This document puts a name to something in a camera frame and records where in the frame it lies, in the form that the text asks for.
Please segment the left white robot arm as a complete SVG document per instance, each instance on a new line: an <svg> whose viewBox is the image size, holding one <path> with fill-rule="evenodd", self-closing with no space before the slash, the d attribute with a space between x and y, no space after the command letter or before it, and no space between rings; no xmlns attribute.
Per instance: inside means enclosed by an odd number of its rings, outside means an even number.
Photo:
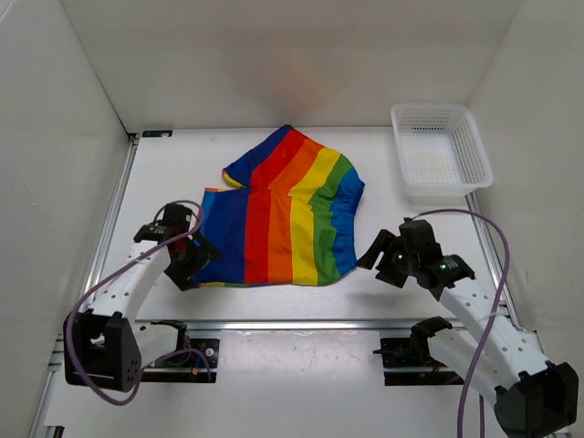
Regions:
<svg viewBox="0 0 584 438"><path fill-rule="evenodd" d="M192 201L165 204L133 237L125 264L74 305L63 325L66 382L91 388L103 400L123 405L110 391L135 396L142 373L159 364L210 370L206 351L193 346L186 323L137 320L156 281L166 277L181 291L221 258L199 228L203 208Z"/></svg>

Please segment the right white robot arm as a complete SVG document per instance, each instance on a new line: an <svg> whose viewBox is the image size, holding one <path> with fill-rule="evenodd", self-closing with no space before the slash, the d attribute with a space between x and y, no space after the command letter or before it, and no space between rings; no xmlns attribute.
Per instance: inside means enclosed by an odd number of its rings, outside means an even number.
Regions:
<svg viewBox="0 0 584 438"><path fill-rule="evenodd" d="M404 346L378 349L383 358L451 369L493 408L508 437L546 437L576 421L578 374L566 362L552 362L493 310L496 298L483 292L460 256L443 253L427 221L407 219L396 235L380 230L358 265L395 287L414 278L471 336L466 340L445 318L427 318L412 326Z"/></svg>

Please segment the rainbow striped shorts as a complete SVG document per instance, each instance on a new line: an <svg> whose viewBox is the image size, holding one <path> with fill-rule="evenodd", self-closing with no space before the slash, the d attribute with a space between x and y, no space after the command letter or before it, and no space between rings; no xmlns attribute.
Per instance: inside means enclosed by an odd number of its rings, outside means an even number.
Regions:
<svg viewBox="0 0 584 438"><path fill-rule="evenodd" d="M365 184L341 152L284 125L223 168L203 195L202 234L220 251L197 286L328 286L357 266Z"/></svg>

